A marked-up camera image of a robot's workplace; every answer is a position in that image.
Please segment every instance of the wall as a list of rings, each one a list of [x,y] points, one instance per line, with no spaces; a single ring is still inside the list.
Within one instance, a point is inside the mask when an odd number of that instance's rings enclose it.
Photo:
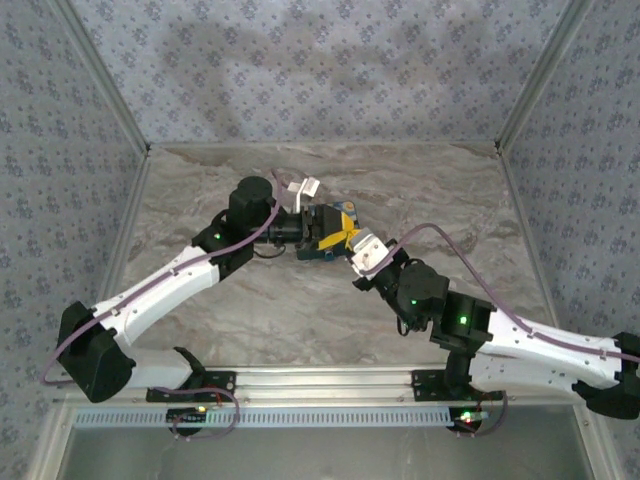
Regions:
[[[640,6],[596,2],[509,155],[563,327],[640,334]],[[629,478],[640,424],[611,422]]]
[[[491,140],[565,0],[74,0],[150,143]]]
[[[49,401],[37,376],[72,300],[96,300],[138,154],[45,1],[0,1],[0,478]]]

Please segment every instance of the purple cable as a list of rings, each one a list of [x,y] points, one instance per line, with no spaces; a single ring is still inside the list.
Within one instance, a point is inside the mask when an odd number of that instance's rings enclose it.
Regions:
[[[267,228],[269,228],[269,225],[273,223],[273,221],[276,218],[276,215],[278,215],[278,210],[280,209],[280,205],[282,204],[282,180],[280,179],[280,175],[278,174],[278,171],[275,168],[271,169],[271,174],[276,179],[276,203],[273,206],[273,209],[271,210],[271,214],[269,215],[267,220],[262,224],[262,226],[258,230],[256,230],[254,233],[249,235],[247,238],[236,243],[235,245],[231,245],[230,247],[223,248],[222,250],[217,250],[215,252],[207,253],[205,255],[200,255],[199,257],[192,258],[191,260],[187,260],[186,262],[181,263],[180,265],[177,265],[176,267],[173,268],[173,271],[175,273],[178,273],[181,270],[184,270],[185,268],[190,267],[194,263],[203,262],[213,257],[219,257],[221,255],[226,255],[227,253],[235,252],[236,250],[239,250],[240,248],[243,248],[249,245],[256,238],[258,238],[262,234],[262,232],[264,232]],[[158,286],[160,283],[164,282],[167,278],[170,278],[172,276],[174,276],[174,274],[172,274],[170,271],[163,273],[162,275],[153,279],[146,285],[143,285],[142,287],[140,287],[138,290],[133,292],[127,298],[121,300],[118,304],[116,304],[112,308],[112,310],[120,310],[124,308],[130,302],[132,302],[136,298],[139,298],[141,295],[144,295],[149,290]],[[111,310],[104,312],[98,315],[93,320],[84,324],[78,330],[74,331],[71,335],[69,335],[69,337],[67,337],[58,346],[58,348],[55,349],[55,351],[53,352],[53,354],[45,364],[45,367],[42,373],[40,374],[40,383],[42,383],[43,385],[49,385],[49,386],[70,385],[74,383],[73,380],[54,380],[54,381],[47,380],[46,378],[47,373],[49,373],[49,370],[51,370],[51,367],[53,367],[53,365],[56,363],[60,355],[62,355],[62,352],[64,352],[67,349],[67,347],[69,347],[69,345],[71,345],[78,337],[84,334],[87,330],[90,330],[95,325],[97,325],[98,323],[102,322],[103,320],[105,320],[110,316],[111,316]]]
[[[543,342],[549,343],[551,345],[555,345],[556,347],[564,348],[574,352],[588,353],[588,354],[598,355],[598,356],[601,356],[604,354],[607,357],[619,358],[621,360],[627,360],[630,362],[635,362],[640,364],[640,357],[637,357],[635,355],[630,355],[627,353],[618,353],[618,352],[604,352],[602,350],[598,350],[597,348],[589,348],[589,347],[583,347],[580,345],[573,345],[571,343],[564,342],[562,340],[558,340],[556,338],[545,335],[544,333],[534,332],[529,325],[527,325],[515,313],[513,313],[511,308],[509,308],[509,306],[505,302],[503,302],[500,299],[500,297],[498,297],[495,291],[489,286],[489,284],[487,284],[487,282],[485,282],[485,280],[478,273],[478,271],[473,267],[473,265],[471,265],[471,262],[469,262],[469,259],[466,257],[466,255],[464,254],[462,249],[458,246],[458,244],[435,223],[423,223],[412,228],[404,237],[400,239],[398,244],[391,249],[391,251],[387,254],[387,256],[384,257],[378,265],[376,265],[370,270],[360,271],[360,275],[373,275],[375,273],[378,273],[380,270],[382,270],[384,267],[386,267],[391,263],[391,261],[393,260],[393,256],[398,252],[398,250],[400,250],[407,243],[409,243],[409,241],[413,237],[415,237],[421,230],[424,230],[425,228],[431,228],[436,232],[438,232],[438,234],[453,249],[453,251],[460,258],[460,260],[462,260],[462,263],[464,263],[465,267],[467,267],[467,270],[471,272],[471,275],[473,275],[473,278],[475,278],[476,282],[478,282],[480,286],[483,288],[483,290],[487,292],[487,295],[493,301],[493,303],[495,303],[498,306],[498,308],[502,310],[513,323],[515,323],[518,327],[524,330],[528,335],[532,335],[533,337],[538,338]]]
[[[172,390],[170,388],[156,387],[153,390],[157,390],[162,393],[168,393],[171,395],[191,395],[194,393],[218,393],[220,395],[224,395],[229,400],[231,400],[235,406],[236,411],[233,414],[233,420],[231,421],[229,426],[226,427],[223,431],[219,433],[212,433],[211,435],[202,435],[198,437],[185,437],[184,435],[180,435],[177,430],[177,425],[178,423],[180,423],[180,420],[182,420],[182,415],[179,415],[173,421],[173,426],[171,427],[171,431],[175,435],[176,440],[184,440],[186,442],[191,442],[194,440],[213,440],[213,439],[222,438],[228,435],[229,433],[231,433],[233,429],[236,428],[236,426],[238,425],[238,422],[240,421],[240,403],[238,402],[238,399],[231,392],[227,390],[223,390],[222,388],[205,387],[205,388],[192,388],[188,390]]]

